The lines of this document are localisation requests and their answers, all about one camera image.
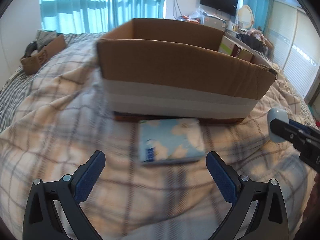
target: screw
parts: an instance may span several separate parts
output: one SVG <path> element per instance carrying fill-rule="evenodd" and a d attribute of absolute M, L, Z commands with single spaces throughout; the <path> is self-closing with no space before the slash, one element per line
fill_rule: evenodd
<path fill-rule="evenodd" d="M 240 178 L 243 181 L 248 181 L 249 180 L 249 177 L 247 175 L 241 175 Z"/>
<path fill-rule="evenodd" d="M 69 181 L 70 179 L 71 179 L 71 176 L 69 174 L 64 175 L 62 178 L 63 181 Z"/>
<path fill-rule="evenodd" d="M 278 181 L 276 179 L 271 179 L 271 184 L 278 185 Z"/>
<path fill-rule="evenodd" d="M 38 185 L 40 182 L 41 182 L 40 179 L 35 179 L 35 180 L 33 181 L 33 184 Z"/>

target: blanket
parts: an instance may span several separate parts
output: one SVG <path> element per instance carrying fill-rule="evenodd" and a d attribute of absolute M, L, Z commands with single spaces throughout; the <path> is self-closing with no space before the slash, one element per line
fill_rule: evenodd
<path fill-rule="evenodd" d="M 97 38 L 101 35 L 103 33 L 71 33 L 65 34 L 64 39 L 66 46 L 69 47 L 77 42 Z M 17 107 L 30 94 L 30 86 L 37 74 L 26 75 L 20 65 L 2 87 L 0 91 L 0 133 L 12 123 Z"/>
<path fill-rule="evenodd" d="M 205 159 L 174 166 L 143 167 L 137 154 L 137 124 L 116 122 L 103 91 L 95 38 L 69 46 L 34 76 L 29 95 L 0 134 L 0 216 L 17 240 L 32 182 L 72 174 L 95 150 L 106 166 L 86 202 L 85 215 L 103 239 L 208 239 L 227 214 L 226 203 Z M 300 99 L 281 73 L 249 116 L 235 125 L 203 125 L 206 151 L 215 150 L 239 174 L 278 180 L 294 234 L 315 172 L 290 143 L 268 136 L 267 112 L 281 107 L 291 119 L 314 125 L 301 114 Z M 256 203 L 237 235 L 245 233 Z M 57 211 L 75 239 L 61 206 Z"/>

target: round mirror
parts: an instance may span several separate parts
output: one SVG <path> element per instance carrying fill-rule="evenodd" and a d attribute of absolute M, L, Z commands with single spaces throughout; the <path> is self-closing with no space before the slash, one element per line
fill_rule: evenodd
<path fill-rule="evenodd" d="M 243 28 L 249 29 L 254 23 L 253 13 L 249 5 L 243 5 L 238 10 L 239 24 L 242 24 Z"/>

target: plaid bedspread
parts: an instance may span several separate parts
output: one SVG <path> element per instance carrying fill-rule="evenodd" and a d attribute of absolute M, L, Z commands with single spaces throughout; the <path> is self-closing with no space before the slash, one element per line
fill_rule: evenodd
<path fill-rule="evenodd" d="M 102 33 L 65 34 L 64 39 L 69 47 L 77 42 L 97 38 L 101 35 Z M 19 66 L 4 86 L 0 87 L 0 133 L 12 123 L 17 107 L 30 94 L 30 87 L 36 76 L 27 76 L 22 66 Z"/>
<path fill-rule="evenodd" d="M 104 96 L 94 41 L 73 43 L 32 78 L 28 96 L 0 133 L 0 216 L 22 239 L 32 182 L 72 174 L 95 150 L 106 166 L 84 213 L 103 239 L 208 239 L 230 204 L 208 173 L 205 160 L 176 166 L 142 167 L 137 158 L 137 124 L 115 122 Z M 315 173 L 290 143 L 269 140 L 267 112 L 282 107 L 290 118 L 314 125 L 305 105 L 281 73 L 250 115 L 237 125 L 202 126 L 206 150 L 217 151 L 239 174 L 279 181 L 294 233 Z M 67 234 L 75 238 L 57 204 Z M 245 233 L 254 204 L 237 237 Z"/>

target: wooden base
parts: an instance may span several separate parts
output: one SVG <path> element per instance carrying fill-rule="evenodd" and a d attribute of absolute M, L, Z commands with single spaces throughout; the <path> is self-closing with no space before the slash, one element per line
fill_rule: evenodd
<path fill-rule="evenodd" d="M 116 121 L 122 122 L 139 122 L 141 120 L 157 120 L 157 119 L 180 119 L 183 117 L 177 116 L 161 116 L 161 115 L 148 115 L 148 114 L 130 114 L 130 113 L 119 113 L 113 112 Z M 209 118 L 198 118 L 200 123 L 203 124 L 236 124 L 241 123 L 244 118 L 234 119 L 209 119 Z"/>

